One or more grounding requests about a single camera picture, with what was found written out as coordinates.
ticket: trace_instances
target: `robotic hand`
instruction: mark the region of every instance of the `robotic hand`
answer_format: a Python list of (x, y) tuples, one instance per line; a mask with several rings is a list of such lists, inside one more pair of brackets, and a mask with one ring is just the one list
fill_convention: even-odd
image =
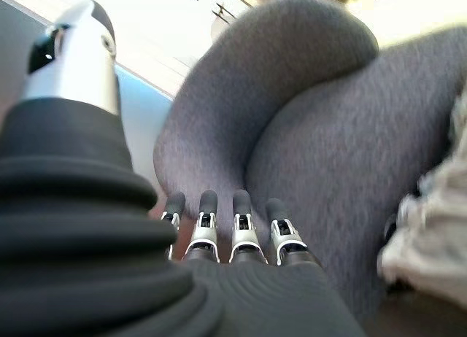
[(0, 135), (0, 335), (363, 336), (279, 200), (266, 206), (277, 263), (245, 191), (230, 263), (213, 191), (184, 259), (170, 260), (185, 197), (148, 217), (157, 197), (132, 171), (114, 65), (112, 24), (93, 1), (34, 45)]

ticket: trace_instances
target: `crumpled fabric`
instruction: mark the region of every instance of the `crumpled fabric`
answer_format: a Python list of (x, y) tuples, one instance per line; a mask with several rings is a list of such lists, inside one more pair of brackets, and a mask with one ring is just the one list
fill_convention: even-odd
[(452, 153), (420, 179), (421, 196), (400, 203), (378, 273), (467, 309), (467, 86), (456, 99), (449, 137)]

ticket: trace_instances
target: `gray fabric chair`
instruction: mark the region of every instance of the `gray fabric chair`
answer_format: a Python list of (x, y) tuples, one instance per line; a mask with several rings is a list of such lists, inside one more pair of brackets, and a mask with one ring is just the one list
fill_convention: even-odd
[(378, 51), (339, 4), (278, 0), (247, 13), (199, 61), (174, 100), (154, 154), (167, 193), (252, 196), (263, 245), (264, 204), (281, 198), (304, 241), (358, 316), (385, 293), (382, 230), (421, 174), (447, 151), (449, 114), (467, 73), (467, 28)]

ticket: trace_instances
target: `robot finger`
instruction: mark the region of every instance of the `robot finger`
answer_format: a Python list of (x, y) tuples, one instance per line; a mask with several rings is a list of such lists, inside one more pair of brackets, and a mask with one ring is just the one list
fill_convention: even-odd
[(281, 200), (271, 198), (266, 204), (266, 213), (268, 221), (271, 222), (271, 242), (278, 266), (291, 266), (304, 262), (320, 264), (289, 221), (287, 210)]
[(204, 191), (199, 201), (199, 216), (183, 260), (207, 259), (220, 262), (217, 250), (217, 194)]
[(238, 190), (233, 195), (233, 221), (229, 263), (258, 261), (267, 264), (252, 221), (250, 195), (245, 190)]
[[(175, 231), (178, 232), (180, 229), (180, 219), (183, 215), (183, 209), (185, 208), (185, 194), (175, 193), (167, 198), (166, 207), (162, 214), (161, 220), (170, 222)], [(172, 259), (174, 246), (171, 244), (166, 252), (167, 258)]]

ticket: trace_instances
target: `chair armrest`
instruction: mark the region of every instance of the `chair armrest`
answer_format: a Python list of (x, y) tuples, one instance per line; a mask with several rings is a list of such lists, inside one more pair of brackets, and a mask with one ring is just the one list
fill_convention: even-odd
[[(364, 66), (378, 52), (371, 32), (329, 0), (277, 0), (248, 12), (188, 75), (155, 146), (166, 192), (184, 191), (190, 216), (215, 190), (221, 217), (244, 187), (261, 132), (292, 97)], [(220, 231), (229, 232), (228, 222)]]

